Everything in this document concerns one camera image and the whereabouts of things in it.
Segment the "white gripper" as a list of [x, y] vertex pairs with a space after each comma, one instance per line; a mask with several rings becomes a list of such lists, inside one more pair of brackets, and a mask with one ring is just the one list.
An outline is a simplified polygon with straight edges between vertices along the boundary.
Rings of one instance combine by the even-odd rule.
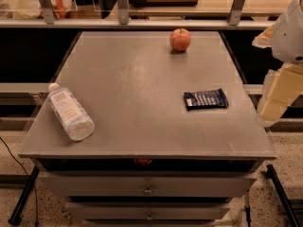
[[284, 63], [265, 76], [257, 122], [271, 127], [303, 93], [303, 0], [293, 0], [278, 17], [272, 35], [273, 56]]

